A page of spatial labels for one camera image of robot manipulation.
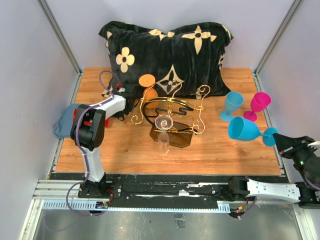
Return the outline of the red plastic wine glass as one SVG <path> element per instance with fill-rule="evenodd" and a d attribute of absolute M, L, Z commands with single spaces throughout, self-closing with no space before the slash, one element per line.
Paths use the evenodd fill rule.
<path fill-rule="evenodd" d="M 106 128 L 108 128 L 108 127 L 110 127 L 111 126 L 111 123 L 110 123 L 110 118 L 107 118 L 106 120 L 105 120 L 105 124 L 104 124 L 104 126 L 106 127 Z"/>

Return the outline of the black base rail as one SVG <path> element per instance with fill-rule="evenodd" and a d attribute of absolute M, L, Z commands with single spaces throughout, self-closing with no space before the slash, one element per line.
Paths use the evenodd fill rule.
<path fill-rule="evenodd" d="M 244 176 L 108 175 L 107 193 L 100 198 L 79 198 L 80 179 L 60 176 L 39 180 L 33 198 L 48 210 L 70 210 L 78 215 L 106 211 L 218 212 L 246 211 L 254 200 L 296 204 L 302 193 L 281 177 L 253 179 Z"/>

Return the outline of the black floral pillow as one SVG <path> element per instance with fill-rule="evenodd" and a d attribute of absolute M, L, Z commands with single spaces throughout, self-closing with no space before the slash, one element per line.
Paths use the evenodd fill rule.
<path fill-rule="evenodd" d="M 165 33 L 110 21 L 98 34 L 106 41 L 111 70 L 116 74 L 108 85 L 113 93 L 117 84 L 123 88 L 137 85 L 145 74 L 155 77 L 154 88 L 161 97 L 176 94 L 199 99 L 202 85 L 210 87 L 209 96 L 225 96 L 231 91 L 221 68 L 233 35 L 220 23 L 195 23 Z"/>

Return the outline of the left aluminium frame post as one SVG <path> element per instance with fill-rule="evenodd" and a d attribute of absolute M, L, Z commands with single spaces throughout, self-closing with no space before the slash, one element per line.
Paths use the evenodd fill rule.
<path fill-rule="evenodd" d="M 78 64 L 74 54 L 72 53 L 72 50 L 69 47 L 69 45 L 64 37 L 64 34 L 63 34 L 61 28 L 59 27 L 59 24 L 58 24 L 56 18 L 54 17 L 54 14 L 53 14 L 49 4 L 47 3 L 46 0 L 36 0 L 36 2 L 38 3 L 39 7 L 41 8 L 45 18 L 47 19 L 51 29 L 53 30 L 57 40 L 59 41 L 64 53 L 66 54 L 71 66 L 73 67 L 75 72 L 80 76 L 82 74 L 82 70 L 80 68 L 80 65 Z"/>

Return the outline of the right aluminium frame post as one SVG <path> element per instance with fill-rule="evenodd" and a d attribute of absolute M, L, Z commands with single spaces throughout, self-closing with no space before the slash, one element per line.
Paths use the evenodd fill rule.
<path fill-rule="evenodd" d="M 268 59 L 270 58 L 273 50 L 276 48 L 277 44 L 281 40 L 281 37 L 285 33 L 286 29 L 288 28 L 289 24 L 291 23 L 292 19 L 294 18 L 295 14 L 297 13 L 298 9 L 302 5 L 304 0 L 294 0 L 290 5 L 287 13 L 285 14 L 282 22 L 280 23 L 279 27 L 277 28 L 271 42 L 269 43 L 267 49 L 265 50 L 261 60 L 259 61 L 257 67 L 253 71 L 255 76 L 258 76 L 262 69 L 264 68 L 265 64 L 267 63 Z"/>

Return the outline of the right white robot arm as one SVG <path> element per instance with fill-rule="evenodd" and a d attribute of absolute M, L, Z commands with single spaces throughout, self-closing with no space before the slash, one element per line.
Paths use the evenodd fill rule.
<path fill-rule="evenodd" d="M 309 136 L 289 137 L 274 133 L 273 139 L 282 158 L 293 160 L 294 168 L 302 181 L 295 183 L 271 183 L 245 177 L 230 177 L 226 188 L 232 200 L 241 197 L 282 200 L 297 204 L 303 209 L 320 208 L 320 157 L 315 151 L 320 142 Z"/>

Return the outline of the clear glass wine glass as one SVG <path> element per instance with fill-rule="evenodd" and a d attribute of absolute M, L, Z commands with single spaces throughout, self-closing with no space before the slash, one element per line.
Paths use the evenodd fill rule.
<path fill-rule="evenodd" d="M 173 127 L 173 119 L 167 114 L 161 114 L 156 117 L 154 124 L 157 130 L 159 130 L 159 135 L 157 137 L 158 145 L 166 155 L 170 146 L 170 136 L 168 131 Z"/>

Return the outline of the orange plastic wine glass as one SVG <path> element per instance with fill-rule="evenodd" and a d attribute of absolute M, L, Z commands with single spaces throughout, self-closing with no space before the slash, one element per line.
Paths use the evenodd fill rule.
<path fill-rule="evenodd" d="M 144 87 L 144 91 L 142 94 L 140 108 L 142 109 L 143 104 L 146 103 L 148 100 L 153 98 L 157 98 L 159 95 L 157 91 L 154 89 L 154 85 L 156 83 L 156 78 L 152 74 L 144 74 L 142 75 L 138 83 L 140 86 Z"/>

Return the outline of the blue wine glass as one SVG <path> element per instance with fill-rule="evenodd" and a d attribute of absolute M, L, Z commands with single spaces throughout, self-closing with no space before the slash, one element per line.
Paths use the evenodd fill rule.
<path fill-rule="evenodd" d="M 225 98 L 225 110 L 221 111 L 219 116 L 222 121 L 230 122 L 233 117 L 233 112 L 238 110 L 244 103 L 244 97 L 241 93 L 230 91 Z"/>
<path fill-rule="evenodd" d="M 273 134 L 277 133 L 278 130 L 274 127 L 268 127 L 264 132 L 261 132 L 254 122 L 240 116 L 234 117 L 228 126 L 228 136 L 231 139 L 248 142 L 262 137 L 263 144 L 267 147 L 276 144 Z"/>

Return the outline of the aluminium frame post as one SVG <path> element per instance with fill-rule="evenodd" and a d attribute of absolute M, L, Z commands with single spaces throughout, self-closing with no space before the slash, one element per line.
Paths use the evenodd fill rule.
<path fill-rule="evenodd" d="M 264 68 L 265 64 L 267 63 L 268 59 L 270 58 L 273 50 L 276 48 L 277 44 L 281 40 L 281 37 L 285 33 L 286 29 L 288 28 L 289 24 L 291 23 L 292 19 L 294 18 L 295 14 L 297 13 L 298 9 L 302 5 L 304 0 L 294 0 L 290 5 L 287 13 L 285 14 L 282 22 L 280 23 L 279 27 L 277 28 L 271 42 L 269 43 L 267 49 L 265 50 L 261 60 L 259 61 L 257 67 L 253 71 L 255 76 L 258 76 L 262 69 Z"/>
<path fill-rule="evenodd" d="M 39 7 L 41 8 L 45 18 L 47 19 L 51 29 L 53 30 L 57 40 L 59 41 L 64 53 L 66 54 L 71 66 L 73 67 L 75 72 L 80 76 L 82 74 L 82 70 L 80 68 L 80 65 L 78 64 L 74 54 L 72 53 L 72 50 L 69 47 L 69 45 L 64 37 L 64 34 L 63 34 L 61 28 L 59 27 L 59 24 L 58 24 L 56 18 L 54 17 L 54 14 L 53 14 L 49 4 L 47 3 L 46 0 L 36 0 L 36 2 L 38 3 Z"/>

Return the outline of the magenta plastic wine glass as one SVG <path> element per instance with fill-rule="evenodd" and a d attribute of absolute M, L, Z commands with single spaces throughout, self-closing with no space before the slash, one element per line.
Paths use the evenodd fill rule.
<path fill-rule="evenodd" d="M 251 102 L 250 110 L 244 112 L 243 117 L 255 122 L 258 118 L 257 113 L 263 112 L 272 102 L 272 98 L 265 92 L 257 92 Z"/>

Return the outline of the blue cloth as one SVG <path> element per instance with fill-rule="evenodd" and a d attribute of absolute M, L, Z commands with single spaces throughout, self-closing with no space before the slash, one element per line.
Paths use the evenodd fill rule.
<path fill-rule="evenodd" d="M 67 108 L 65 108 L 60 115 L 59 120 L 53 127 L 53 132 L 58 139 L 69 138 L 72 125 L 73 125 L 73 116 L 75 109 L 77 109 L 80 104 L 74 103 L 70 104 Z"/>

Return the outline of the blue wine glass front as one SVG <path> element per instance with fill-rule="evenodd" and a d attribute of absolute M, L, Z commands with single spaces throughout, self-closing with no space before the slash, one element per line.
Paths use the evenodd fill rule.
<path fill-rule="evenodd" d="M 268 127 L 264 132 L 261 132 L 254 122 L 240 116 L 234 117 L 228 126 L 228 136 L 231 139 L 248 142 L 262 137 L 263 144 L 267 147 L 276 144 L 273 134 L 277 133 L 278 130 L 274 127 Z"/>

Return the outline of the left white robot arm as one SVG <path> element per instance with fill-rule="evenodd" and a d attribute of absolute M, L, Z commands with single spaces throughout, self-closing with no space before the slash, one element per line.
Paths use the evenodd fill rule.
<path fill-rule="evenodd" d="M 101 161 L 101 144 L 106 120 L 114 115 L 128 114 L 135 107 L 138 86 L 120 87 L 109 98 L 96 104 L 77 107 L 70 138 L 79 147 L 85 166 L 85 179 L 79 184 L 79 198 L 102 198 L 107 193 L 106 174 Z"/>

